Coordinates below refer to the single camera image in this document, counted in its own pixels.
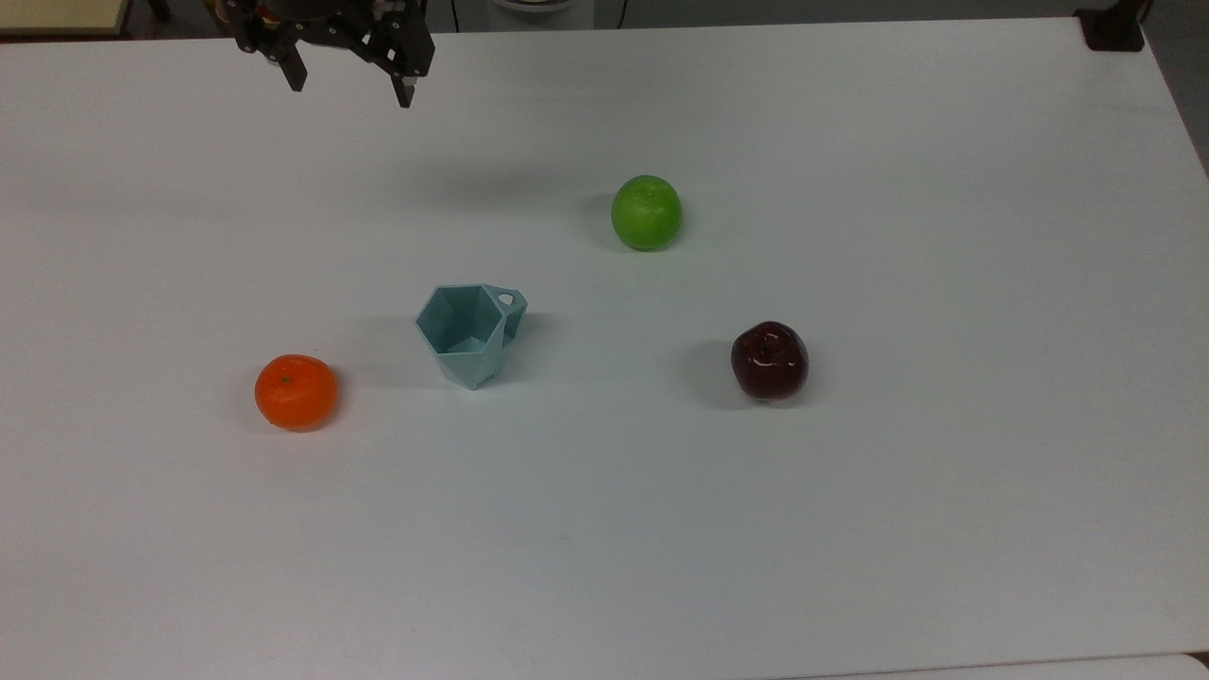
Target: mug handle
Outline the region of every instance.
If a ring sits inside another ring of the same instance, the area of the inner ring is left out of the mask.
[[[498,286],[482,286],[499,305],[504,309],[504,346],[507,347],[516,339],[516,332],[521,325],[521,316],[528,307],[528,301],[520,290],[513,288],[501,288]]]

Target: robotic arm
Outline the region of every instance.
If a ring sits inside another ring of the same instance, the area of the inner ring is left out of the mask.
[[[219,0],[235,41],[282,68],[295,92],[306,82],[297,41],[348,50],[377,64],[407,108],[416,79],[428,75],[433,38],[424,23],[428,0]]]

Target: red apple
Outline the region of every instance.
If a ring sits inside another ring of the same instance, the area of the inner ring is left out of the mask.
[[[765,321],[735,339],[730,368],[747,394],[762,400],[788,399],[806,381],[810,358],[792,328]]]

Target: cup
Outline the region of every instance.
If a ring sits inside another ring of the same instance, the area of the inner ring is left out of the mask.
[[[438,286],[416,327],[445,378],[478,390],[504,365],[504,347],[516,338],[528,304],[517,290],[497,286]]]

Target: black object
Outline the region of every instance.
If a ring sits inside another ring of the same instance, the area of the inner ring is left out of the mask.
[[[231,34],[244,52],[260,52],[282,68],[295,92],[306,83],[297,42],[340,47],[391,76],[399,105],[407,108],[416,79],[433,63],[433,36],[424,22],[427,0],[220,0]]]
[[[1075,10],[1087,46],[1097,52],[1141,52],[1146,39],[1138,12],[1144,4],[1146,0],[1120,0],[1107,10]]]

